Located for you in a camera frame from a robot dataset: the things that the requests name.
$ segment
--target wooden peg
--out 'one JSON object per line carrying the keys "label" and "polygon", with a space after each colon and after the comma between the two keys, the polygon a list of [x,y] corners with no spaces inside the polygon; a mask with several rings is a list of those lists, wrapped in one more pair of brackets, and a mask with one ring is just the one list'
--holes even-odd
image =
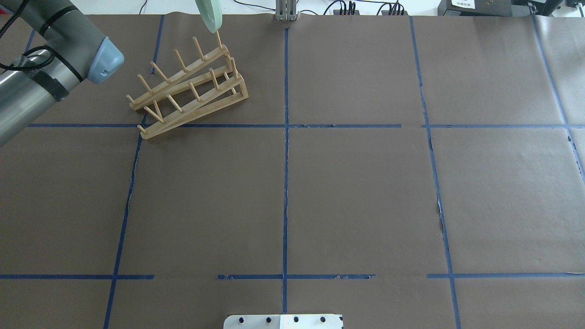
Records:
{"label": "wooden peg", "polygon": [[193,92],[193,95],[195,96],[195,99],[198,102],[201,102],[201,97],[199,97],[199,94],[197,93],[197,90],[195,90],[195,86],[193,85],[192,82],[189,81],[189,87],[191,87],[191,91]]}
{"label": "wooden peg", "polygon": [[229,68],[229,71],[230,72],[233,71],[232,60],[231,60],[230,54],[225,53],[223,56],[225,57],[225,64]]}
{"label": "wooden peg", "polygon": [[220,91],[218,80],[215,78],[215,72],[212,68],[209,69],[209,73],[211,73],[211,80],[214,81],[215,90]]}
{"label": "wooden peg", "polygon": [[156,113],[154,113],[148,106],[145,106],[144,109],[146,110],[146,112],[148,112],[150,115],[152,115],[155,119],[157,119],[157,121],[159,121],[161,124],[164,123],[164,120],[158,116]]}
{"label": "wooden peg", "polygon": [[236,69],[236,60],[233,57],[230,57],[229,61],[232,63],[233,73],[236,76],[236,78],[238,78],[238,79],[241,78],[240,73]]}
{"label": "wooden peg", "polygon": [[159,103],[157,101],[153,101],[153,103],[154,103],[154,109],[156,110],[156,114],[158,114],[162,118],[163,115],[160,113]]}
{"label": "wooden peg", "polygon": [[171,101],[171,104],[181,113],[185,113],[185,111],[183,111],[181,109],[181,107],[179,106],[179,104],[177,104],[177,102],[175,102],[175,99],[173,98],[173,96],[171,95],[167,95],[167,98],[169,101]]}
{"label": "wooden peg", "polygon": [[[228,73],[227,72],[223,72],[223,76],[225,77],[225,81],[227,81],[229,79]],[[232,88],[232,93],[235,95],[236,94],[236,90],[234,88]]]}
{"label": "wooden peg", "polygon": [[165,75],[164,75],[164,73],[163,73],[163,72],[160,70],[160,68],[159,68],[159,67],[156,65],[156,63],[155,63],[155,62],[151,61],[151,62],[150,62],[150,65],[152,65],[152,67],[154,68],[154,70],[156,71],[156,73],[158,73],[158,74],[160,75],[160,77],[161,77],[161,78],[163,78],[163,80],[164,80],[166,83],[171,83],[171,80],[169,80],[169,79],[167,78],[167,76],[165,76]]}
{"label": "wooden peg", "polygon": [[201,46],[199,45],[199,41],[197,41],[196,37],[193,37],[193,43],[195,43],[195,47],[197,47],[197,52],[199,53],[199,57],[201,57],[201,60],[206,61],[207,57],[203,55],[203,52],[201,51]]}
{"label": "wooden peg", "polygon": [[138,74],[138,79],[140,79],[140,82],[146,88],[146,90],[148,90],[149,94],[152,94],[152,89],[150,89],[150,86],[148,85],[148,83],[146,83],[146,80],[144,79],[144,77],[142,77],[142,74]]}
{"label": "wooden peg", "polygon": [[218,42],[218,48],[223,49],[223,46],[221,44],[221,39],[219,38],[219,31],[215,31],[215,40],[217,40],[217,42]]}
{"label": "wooden peg", "polygon": [[183,59],[181,58],[181,54],[179,54],[179,51],[177,49],[173,49],[173,51],[175,52],[175,55],[177,56],[177,60],[179,61],[179,63],[181,63],[181,67],[183,68],[183,72],[185,72],[185,73],[189,72],[189,70],[187,70],[187,67],[185,66],[185,63],[183,62]]}

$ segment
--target white wall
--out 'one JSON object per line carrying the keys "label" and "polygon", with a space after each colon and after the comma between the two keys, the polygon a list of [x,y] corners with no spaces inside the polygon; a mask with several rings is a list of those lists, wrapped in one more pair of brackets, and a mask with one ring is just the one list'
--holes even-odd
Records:
{"label": "white wall", "polygon": [[[241,0],[250,4],[262,5],[274,8],[274,0]],[[436,15],[436,7],[441,0],[400,0],[410,15]],[[144,0],[72,0],[72,2],[86,14],[116,14],[116,13],[138,13]],[[223,13],[259,13],[267,12],[260,8],[239,5],[232,0],[221,0]],[[298,10],[310,9],[318,14],[323,14],[325,8],[330,4],[329,0],[299,0]],[[374,15],[380,4],[367,4],[359,2],[356,9],[362,15]],[[199,13],[194,0],[148,0],[143,13],[161,14],[169,12]],[[577,9],[568,8],[565,2],[562,8],[555,12],[555,16],[580,16]]]}

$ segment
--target table surface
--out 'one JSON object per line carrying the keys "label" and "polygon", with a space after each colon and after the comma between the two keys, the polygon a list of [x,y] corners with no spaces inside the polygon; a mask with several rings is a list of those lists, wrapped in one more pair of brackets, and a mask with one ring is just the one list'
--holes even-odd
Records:
{"label": "table surface", "polygon": [[143,140],[136,75],[214,37],[90,19],[124,66],[0,149],[0,327],[585,323],[585,20],[226,15],[250,98]]}

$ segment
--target light blue joint cap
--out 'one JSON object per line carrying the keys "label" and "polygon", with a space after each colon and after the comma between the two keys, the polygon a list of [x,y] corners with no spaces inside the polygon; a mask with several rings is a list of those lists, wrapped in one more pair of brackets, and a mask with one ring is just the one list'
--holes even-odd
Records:
{"label": "light blue joint cap", "polygon": [[95,55],[87,79],[95,84],[100,84],[116,73],[122,63],[124,63],[124,55],[106,37]]}

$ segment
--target light green plate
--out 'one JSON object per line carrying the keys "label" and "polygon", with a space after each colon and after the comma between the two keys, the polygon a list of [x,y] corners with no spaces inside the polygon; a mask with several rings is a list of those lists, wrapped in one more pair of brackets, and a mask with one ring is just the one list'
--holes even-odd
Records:
{"label": "light green plate", "polygon": [[201,18],[205,26],[211,33],[215,33],[221,28],[222,15],[220,0],[195,0],[197,8],[201,13]]}

